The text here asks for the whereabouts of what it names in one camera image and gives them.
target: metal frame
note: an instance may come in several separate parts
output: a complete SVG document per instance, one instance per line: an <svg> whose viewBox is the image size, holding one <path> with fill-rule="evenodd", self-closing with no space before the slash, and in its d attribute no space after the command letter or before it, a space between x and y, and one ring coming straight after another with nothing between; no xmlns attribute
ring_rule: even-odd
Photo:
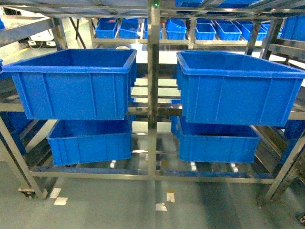
<svg viewBox="0 0 305 229"><path fill-rule="evenodd" d="M32 192L35 192L36 195L40 198L45 198L47 192L43 184L43 180L40 180L40 177L78 177L78 178L102 178L102 179L128 179L128 180L152 180L152 181L163 181L163 180L173 180L173 181L202 181L202 182L233 182L233 183L260 183L260 184L270 184L269 190L260 195L259 203L267 203L271 199L276 199L280 196L290 184L291 180L294 179L300 171L302 171L304 166L302 161L304 156L304 144L305 136L298 141L296 147L291 153L290 157L286 163L282 166L279 173L275 173L275 167L277 166L277 161L279 156L282 154L283 146L278 146L282 141L277 138L277 134L273 131L270 131L268 128L256 127L256 129L263 136L264 141L260 144L260 148L269 152L270 156L274 158L274 163L271 165L268 164L267 158L264 157L264 154L257 152L256 159L257 163L254 165L255 168L249 168L248 165L244 166L244 171L234 173L230 170L224 168L225 164L222 165L209 165L213 168L211 170L206 170L204 168L206 165L201 163L196 163L197 171L190 171L188 163L184 163L184 171L174 170L170 171L166 168L162 168L161 157L165 158L170 155L170 152L164 152L157 149L158 137L157 134L157 123L158 122L168 122L168 117L172 115L181 116L182 115L182 105L181 104L159 104L158 98L173 98L168 96L158 96L158 89L164 88L166 86L158 86L158 80L160 78L169 78L170 75L175 71L175 65L172 64L159 64L159 45L160 44L171 44L171 41L159 39L159 26L161 18L168 17L187 17L191 19L191 29L190 29L190 40L181 41L181 45L188 45L189 48L196 48L197 45L215 45L213 41L196 41L194 39L194 29L196 27L196 18L210 18L210 19L242 19L242 20L251 20L255 22L254 29L251 34L251 39L247 42L246 54L250 55L253 51L254 46L256 45L255 39L257 37L258 30L260 28L260 23L264 20L274 20L271 23L268 35L264 42L264 49L262 51L262 57L268 59L271 53L279 52L282 55L287 55L292 58L303 58L303 51L292 52L291 49L274 49L276 46L287 47L288 43L290 46L295 45L292 41L283 41L282 39L277 39L277 33L279 27L282 23L282 18L305 13L305 10L282 10L277 9L277 6L282 7L284 1L276 1L278 5L274 6L275 10L269 10L268 8L254 7L253 9L220 9L212 8L220 4L221 0L210 0L205 1L206 5L201 5L199 8L175 8L175 7L160 7L160 2L158 0L149 0L147 8L144 7L135 7L135 6L61 6L61 5L50 5L43 4L39 5L28 4L30 6L28 10L34 12L42 12L51 16L71 16L73 14L69 9L78 9L86 8L88 12L78 15L89 17L89 26L92 41L97 45L103 43L121 43L123 39L96 39L94 38L94 30L91 17L95 16L90 9L107 9L112 12L112 15L98 15L99 17L123 17L130 16L131 14L118 14L115 13L118 9L132 9L138 10L139 13L133 13L132 16L147 16L148 15L148 24L149 24L149 35L148 39L137 39L137 40L128 40L124 39L123 43L147 43L148 44L148 64L139 64L138 73L147 75L148 79L148 103L130 103L129 113L137 115L136 120L148 121L148 150L140 150L141 153L148 153L148 164L145 169L126 169L124 165L122 168L95 168L95 167L83 167L82 165L75 165L71 167L50 167L49 156L50 151L47 152L38 151L37 155L40 157L37 162L32 163L29 166L26 158L22 157L19 149L17 148L16 143L12 139L10 132L5 126L2 119L0 119L0 133L5 139L7 148L9 150L4 150L6 156L10 157L10 166L14 168L14 173L21 181L21 184L25 188L30 188ZM262 3L267 4L269 0L265 0ZM10 7L20 8L18 4L11 4ZM43 9L58 9L57 12L52 11L43 11ZM191 11L191 14L180 14L180 11ZM216 12L217 14L207 14L207 12ZM54 38L57 44L57 49L67 48L67 43L64 37L62 23L59 19L47 19L47 21L52 21L50 27L53 28ZM0 111L16 111L22 112L23 108L21 104L16 100L3 100L0 101ZM290 119L300 119L305 120L305 108L301 106L296 106L291 112ZM28 146L26 146L27 151L30 153L35 151L35 147L42 142L46 133L49 131L50 126L54 124L54 121L49 120L39 133L30 141ZM134 150L134 155L140 154L138 150Z"/></svg>

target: metal shelf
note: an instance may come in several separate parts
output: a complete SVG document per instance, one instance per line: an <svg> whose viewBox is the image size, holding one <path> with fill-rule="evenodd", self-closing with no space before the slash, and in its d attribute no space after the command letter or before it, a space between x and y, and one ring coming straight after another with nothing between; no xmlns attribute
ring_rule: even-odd
<svg viewBox="0 0 305 229"><path fill-rule="evenodd" d="M90 33L92 42L95 44L104 43L145 43L148 46L148 64L139 64L138 73L147 75L148 79L148 103L131 103L129 106L129 113L137 115L136 120L148 121L148 132L139 133L133 136L133 154L131 160L118 161L115 169L110 169L109 162L94 163L90 165L75 165L72 167L53 167L50 152L37 152L35 162L30 159L25 159L21 156L19 149L11 137L3 120L0 118L0 132L8 145L5 154L14 161L15 167L22 174L23 182L21 190L29 190L35 193L40 198L45 198L47 193L43 182L37 182L34 177L81 177L81 178L105 178L105 179L137 179L137 180L176 180L176 181L205 181L205 182L234 182L234 183L263 183L270 184L267 193L261 193L259 203L263 204L271 199L277 199L283 191L290 184L291 180L299 174L296 171L300 169L299 162L301 162L304 152L302 148L305 144L305 134L298 141L297 146L292 151L286 163L280 168L278 173L275 173L277 167L277 160L270 163L269 158L279 157L281 154L281 147L278 146L276 133L268 132L266 129L260 129L264 136L264 142L260 145L256 153L256 162L252 165L240 165L240 172L233 173L227 168L227 164L215 163L196 163L197 171L191 171L189 163L180 161L176 154L177 147L166 148L165 142L177 143L177 140L172 135L163 136L157 133L158 121L168 122L168 117L172 115L182 115L182 106L180 104L160 104L158 98L165 98L158 95L158 80L161 78L169 78L175 72L175 65L159 64L159 46L160 44L175 44L188 45L190 49L203 45L246 45L246 54L251 55L254 46L260 45L260 42L255 42L260 28L260 23L263 21L273 20L268 35L265 39L264 50L262 57L267 59L272 52L273 44L283 45L280 40L277 41L277 34L282 24L283 18L305 13L305 10L295 10L294 7L305 5L305 1L270 1L263 0L258 4L253 4L246 9L221 9L217 8L222 0L206 0L199 8L176 8L173 7L174 1L161 1L159 7L158 2L149 0L148 4L140 6L105 6L105 5L74 5L73 3L59 5L59 4L42 4L33 2L23 4L12 3L7 0L5 3L0 3L2 6L10 8L17 8L29 10L32 12L39 12L53 17L71 17L77 15L78 17L117 17L122 18L126 16L133 17L148 17L150 29L148 31L149 38L146 39L111 39L103 40L94 37L92 23L90 25ZM160 20L170 17L189 18L190 31L189 39L183 41L173 41L159 38ZM250 41L196 41L194 31L196 27L197 18L209 19L225 19L225 20L250 20L254 22L254 28L251 33ZM67 43L64 37L61 21L58 19L51 19L55 28L53 28L54 39L57 44L57 49L67 48ZM292 50L286 50L288 56L292 55ZM301 57L301 52L298 52L297 58ZM289 118L305 120L305 108L298 102L295 110L291 112ZM0 111L23 111L18 98L13 94L9 98L1 98ZM41 143L44 136L50 131L50 128L55 124L56 120L47 121L40 129L39 134L28 144L27 150L31 153L35 151L35 147Z"/></svg>

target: crate rim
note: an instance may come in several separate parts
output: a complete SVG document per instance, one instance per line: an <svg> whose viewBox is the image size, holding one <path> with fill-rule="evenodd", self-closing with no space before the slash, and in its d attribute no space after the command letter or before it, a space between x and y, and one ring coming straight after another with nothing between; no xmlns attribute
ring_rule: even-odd
<svg viewBox="0 0 305 229"><path fill-rule="evenodd" d="M126 116L122 121L124 121L125 119L128 119L128 121L131 122L130 119ZM72 136L72 137L51 137L51 134L53 133L54 129L56 128L56 126L59 122L65 122L65 120L57 120L56 121L56 123L54 124L54 126L52 127L52 129L50 130L49 134L46 137L47 140L75 139L75 138L79 138L80 136L81 136L82 139L87 139L87 138L96 137L96 136L128 135L128 134L130 134L130 132L132 132L132 128L130 127L130 125L128 125L129 132L124 132L124 133L103 134L103 135L79 135L79 136Z"/></svg>
<svg viewBox="0 0 305 229"><path fill-rule="evenodd" d="M182 53L196 53L196 52L203 52L203 51L181 51L176 54L178 63L182 66L182 71L184 74L188 75L203 75L203 73L198 73L198 71L202 71L203 69L200 68L190 68L188 64L186 63L185 59L182 56ZM230 53L230 52L222 52L222 51L204 51L204 52L214 52L219 54L230 54L230 55L240 55L236 53ZM250 57L255 58L260 61L269 62L267 60L259 59L256 57ZM214 76L227 76L227 77L255 77L255 78L297 78L297 79L304 79L305 78L305 71L295 69L293 67L284 66L287 68L287 70L293 70L293 71L265 71L264 75L258 75L258 73L261 73L262 71L244 71L244 70L217 70L217 69L205 69L204 75L214 75Z"/></svg>
<svg viewBox="0 0 305 229"><path fill-rule="evenodd" d="M30 69L24 70L24 66L20 66L17 64L24 63L28 61L29 59L35 60L41 57L46 57L48 55L59 53L59 52L69 52L70 50L78 50L78 51L96 51L96 50L104 50L104 51L118 51L118 52L126 52L126 51L132 51L131 55L126 60L124 66L122 67L82 67L82 66L67 66L66 68L64 66L36 66L36 65L26 65ZM15 72L22 72L22 73L128 73L131 69L131 66L129 66L130 62L133 62L133 60L136 58L137 51L135 49L129 49L129 50L116 50L116 49L66 49L61 50L58 52L48 53L42 56L37 56L34 58L29 58L26 60L18 61L15 63L11 63L8 65L2 66L3 72L8 73L15 73Z"/></svg>
<svg viewBox="0 0 305 229"><path fill-rule="evenodd" d="M219 138L219 136L209 136L209 135L204 135L204 136L200 136L200 135L186 135L183 133L183 130L182 130L182 125L181 125L181 122L180 122L180 117L178 116L177 117L177 123L176 123L176 127L181 127L181 128L177 128L177 131L179 131L179 134L177 135L177 138L180 140L181 139L181 136L183 137L194 137L194 138L199 138L199 139L202 139L203 137L204 138ZM247 126L249 127L253 133L255 133L256 136L253 136L253 137L246 137L246 136L221 136L221 138L234 138L234 139L261 139L262 137L251 127L251 126L248 126L248 125L243 125L243 126Z"/></svg>

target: small blue bin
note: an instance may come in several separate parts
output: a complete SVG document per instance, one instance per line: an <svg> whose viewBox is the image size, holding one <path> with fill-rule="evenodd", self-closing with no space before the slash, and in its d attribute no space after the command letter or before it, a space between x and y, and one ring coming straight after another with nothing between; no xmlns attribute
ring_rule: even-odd
<svg viewBox="0 0 305 229"><path fill-rule="evenodd" d="M251 31L253 29L253 25L243 24L241 27L241 31L243 33L243 37L248 41L250 40ZM267 31L261 26L257 38L257 41L262 41L264 37L267 35Z"/></svg>
<svg viewBox="0 0 305 229"><path fill-rule="evenodd" d="M239 30L242 29L243 25L253 25L251 21L233 21L233 24L239 28Z"/></svg>
<svg viewBox="0 0 305 229"><path fill-rule="evenodd" d="M264 24L262 24L262 27L268 32L270 24L269 23L264 23ZM280 31L278 32L277 37L281 37L282 33L283 33L283 28L281 27Z"/></svg>
<svg viewBox="0 0 305 229"><path fill-rule="evenodd" d="M176 7L198 7L203 0L176 0Z"/></svg>
<svg viewBox="0 0 305 229"><path fill-rule="evenodd" d="M231 21L225 21L225 20L217 20L217 21L215 21L215 24L233 24L233 22L231 22Z"/></svg>
<svg viewBox="0 0 305 229"><path fill-rule="evenodd" d="M187 123L178 117L182 161L253 163L259 135L249 126Z"/></svg>
<svg viewBox="0 0 305 229"><path fill-rule="evenodd" d="M289 17L286 19L282 38L289 40L305 41L305 15Z"/></svg>
<svg viewBox="0 0 305 229"><path fill-rule="evenodd" d="M216 31L211 24L197 24L196 39L197 40L214 40Z"/></svg>
<svg viewBox="0 0 305 229"><path fill-rule="evenodd" d="M171 100L171 103L172 104L179 104L180 103L180 99L172 99ZM172 125L171 125L171 132L176 135L177 134L177 127L176 127L176 124L177 124L177 121L178 121L178 117L177 116L171 116L170 117L170 120L172 122Z"/></svg>
<svg viewBox="0 0 305 229"><path fill-rule="evenodd" d="M239 41L242 32L234 24L216 24L216 31L221 40Z"/></svg>
<svg viewBox="0 0 305 229"><path fill-rule="evenodd" d="M5 29L4 23L1 21L1 17L0 17L0 30Z"/></svg>
<svg viewBox="0 0 305 229"><path fill-rule="evenodd" d="M138 19L123 19L121 27L119 28L120 38L137 39L139 24Z"/></svg>
<svg viewBox="0 0 305 229"><path fill-rule="evenodd" d="M162 25L160 25L160 39L162 39ZM147 24L144 25L144 38L148 39L148 26Z"/></svg>
<svg viewBox="0 0 305 229"><path fill-rule="evenodd" d="M136 50L70 49L3 66L28 119L122 120Z"/></svg>
<svg viewBox="0 0 305 229"><path fill-rule="evenodd" d="M288 120L285 127L284 136L288 139L288 145L283 152L279 164L284 164L295 147L297 141L305 130L304 120Z"/></svg>
<svg viewBox="0 0 305 229"><path fill-rule="evenodd" d="M60 120L47 137L55 166L128 159L132 127L121 121Z"/></svg>
<svg viewBox="0 0 305 229"><path fill-rule="evenodd" d="M96 37L97 38L115 38L117 31L116 22L100 22L96 27Z"/></svg>
<svg viewBox="0 0 305 229"><path fill-rule="evenodd" d="M100 23L105 23L105 22L118 22L117 18L100 18L97 22L97 25Z"/></svg>
<svg viewBox="0 0 305 229"><path fill-rule="evenodd" d="M169 19L166 23L167 39L185 40L186 26L182 20Z"/></svg>
<svg viewBox="0 0 305 229"><path fill-rule="evenodd" d="M212 24L212 25L214 25L214 22L212 20L198 18L197 19L197 24Z"/></svg>
<svg viewBox="0 0 305 229"><path fill-rule="evenodd" d="M248 55L182 51L177 57L189 123L284 126L305 78L302 70Z"/></svg>

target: caster wheel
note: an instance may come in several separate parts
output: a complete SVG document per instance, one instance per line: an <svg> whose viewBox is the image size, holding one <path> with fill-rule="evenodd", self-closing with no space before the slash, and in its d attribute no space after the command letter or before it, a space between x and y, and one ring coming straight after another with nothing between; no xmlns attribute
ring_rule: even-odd
<svg viewBox="0 0 305 229"><path fill-rule="evenodd" d="M297 217L300 223L305 227L305 212Z"/></svg>
<svg viewBox="0 0 305 229"><path fill-rule="evenodd" d="M21 192L25 195L25 197L30 198L30 199L36 199L37 195L35 192Z"/></svg>

